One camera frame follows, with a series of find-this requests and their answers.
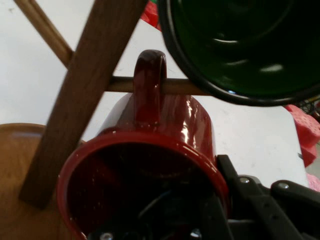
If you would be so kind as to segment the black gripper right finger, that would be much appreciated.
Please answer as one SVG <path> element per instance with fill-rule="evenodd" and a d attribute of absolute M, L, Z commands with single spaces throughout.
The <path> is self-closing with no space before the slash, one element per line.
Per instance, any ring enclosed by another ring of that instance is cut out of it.
<path fill-rule="evenodd" d="M 231 215 L 225 223 L 232 240 L 318 240 L 320 193 L 289 180 L 263 186 L 239 175 L 227 155 L 218 155 L 218 170 L 226 180 Z"/>

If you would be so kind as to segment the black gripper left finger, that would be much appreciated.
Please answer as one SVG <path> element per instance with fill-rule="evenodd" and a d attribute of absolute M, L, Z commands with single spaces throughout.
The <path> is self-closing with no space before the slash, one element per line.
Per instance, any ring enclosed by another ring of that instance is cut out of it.
<path fill-rule="evenodd" d="M 161 194 L 122 210 L 88 234 L 89 240 L 231 240 L 233 236 L 214 195 Z"/>

